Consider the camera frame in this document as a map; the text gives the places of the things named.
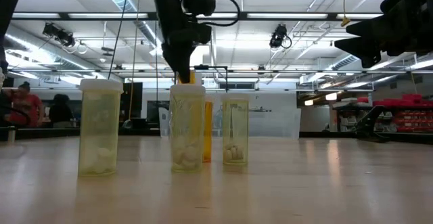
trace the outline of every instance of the ceiling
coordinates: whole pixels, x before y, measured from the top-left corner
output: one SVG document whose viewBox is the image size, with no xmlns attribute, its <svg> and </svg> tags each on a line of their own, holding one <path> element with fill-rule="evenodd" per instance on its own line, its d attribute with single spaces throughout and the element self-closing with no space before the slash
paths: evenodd
<svg viewBox="0 0 433 224">
<path fill-rule="evenodd" d="M 140 12 L 154 12 L 153 0 L 131 0 Z M 242 5 L 244 12 L 343 12 L 343 0 L 236 0 Z M 346 0 L 347 12 L 380 12 L 383 0 Z M 217 12 L 234 12 L 235 7 L 226 0 L 216 0 Z M 112 0 L 19 0 L 16 12 L 119 12 Z M 102 63 L 102 46 L 114 47 L 119 21 L 106 23 L 104 38 L 104 22 L 102 21 L 53 21 L 59 27 L 73 32 L 74 37 L 87 46 L 87 52 L 74 55 L 101 68 L 109 68 L 109 61 Z M 280 51 L 276 55 L 269 49 L 271 33 L 278 24 L 285 24 L 288 30 L 296 26 L 290 36 L 293 40 L 291 49 Z M 229 68 L 257 69 L 259 65 L 267 65 L 268 69 L 325 69 L 345 54 L 334 46 L 332 41 L 345 39 L 351 35 L 345 33 L 340 22 L 301 22 L 297 21 L 240 21 L 230 27 L 214 27 L 216 37 L 216 60 L 214 65 Z M 40 20 L 13 20 L 12 25 L 35 37 L 47 40 L 42 35 L 45 25 Z M 152 30 L 157 30 L 155 21 L 148 21 Z M 150 42 L 138 31 L 132 21 L 124 21 L 119 35 L 115 64 L 122 64 L 124 68 L 131 68 L 134 61 L 139 68 L 154 68 L 156 56 L 151 54 L 154 48 Z M 58 47 L 55 41 L 48 41 Z M 204 64 L 211 65 L 210 58 L 204 58 Z M 158 68 L 166 68 L 162 56 L 158 56 Z M 301 74 L 281 74 L 283 77 L 299 77 Z"/>
</svg>

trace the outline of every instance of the translucent plastic container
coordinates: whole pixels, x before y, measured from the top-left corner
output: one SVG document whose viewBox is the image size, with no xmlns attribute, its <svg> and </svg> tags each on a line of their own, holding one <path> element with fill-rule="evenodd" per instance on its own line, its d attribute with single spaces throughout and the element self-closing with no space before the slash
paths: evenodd
<svg viewBox="0 0 433 224">
<path fill-rule="evenodd" d="M 170 144 L 172 171 L 191 173 L 202 168 L 204 94 L 200 85 L 170 88 Z"/>
<path fill-rule="evenodd" d="M 203 149 L 203 162 L 210 162 L 212 160 L 212 110 L 213 99 L 211 96 L 206 95 L 204 104 L 204 149 Z"/>
<path fill-rule="evenodd" d="M 116 172 L 120 94 L 116 81 L 83 79 L 79 177 L 109 175 Z"/>
<path fill-rule="evenodd" d="M 223 163 L 248 161 L 248 95 L 227 93 L 223 101 Z"/>
</svg>

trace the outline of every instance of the white cap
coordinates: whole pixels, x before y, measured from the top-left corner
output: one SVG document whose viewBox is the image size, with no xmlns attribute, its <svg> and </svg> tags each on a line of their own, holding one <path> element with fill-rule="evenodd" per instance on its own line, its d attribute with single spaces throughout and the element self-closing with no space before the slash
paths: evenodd
<svg viewBox="0 0 433 224">
<path fill-rule="evenodd" d="M 170 87 L 170 93 L 173 94 L 189 93 L 194 95 L 204 95 L 206 93 L 206 89 L 201 85 L 181 84 L 181 85 L 172 85 Z"/>
<path fill-rule="evenodd" d="M 250 96 L 246 93 L 224 93 L 224 94 L 221 94 L 221 100 L 225 101 L 225 100 L 231 100 L 231 99 L 249 101 Z"/>
<path fill-rule="evenodd" d="M 110 90 L 123 93 L 123 84 L 117 81 L 109 81 L 106 79 L 82 79 L 80 90 Z"/>
</svg>

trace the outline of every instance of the wooden table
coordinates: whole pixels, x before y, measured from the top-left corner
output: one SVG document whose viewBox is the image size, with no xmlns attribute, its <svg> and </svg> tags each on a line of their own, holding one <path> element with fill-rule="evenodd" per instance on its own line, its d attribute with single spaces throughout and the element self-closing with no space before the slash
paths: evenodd
<svg viewBox="0 0 433 224">
<path fill-rule="evenodd" d="M 221 142 L 201 173 L 170 172 L 159 137 L 121 137 L 118 172 L 77 180 L 78 138 L 0 149 L 0 223 L 432 223 L 433 148 L 354 139 Z"/>
</svg>

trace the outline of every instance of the black stand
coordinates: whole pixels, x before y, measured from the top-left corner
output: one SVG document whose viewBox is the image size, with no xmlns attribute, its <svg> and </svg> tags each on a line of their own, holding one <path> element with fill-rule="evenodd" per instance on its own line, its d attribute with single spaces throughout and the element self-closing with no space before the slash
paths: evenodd
<svg viewBox="0 0 433 224">
<path fill-rule="evenodd" d="M 383 137 L 374 132 L 374 124 L 383 111 L 385 111 L 384 106 L 375 106 L 357 123 L 355 131 L 358 139 L 365 139 L 367 141 L 378 143 L 386 143 L 389 141 L 389 138 Z"/>
</svg>

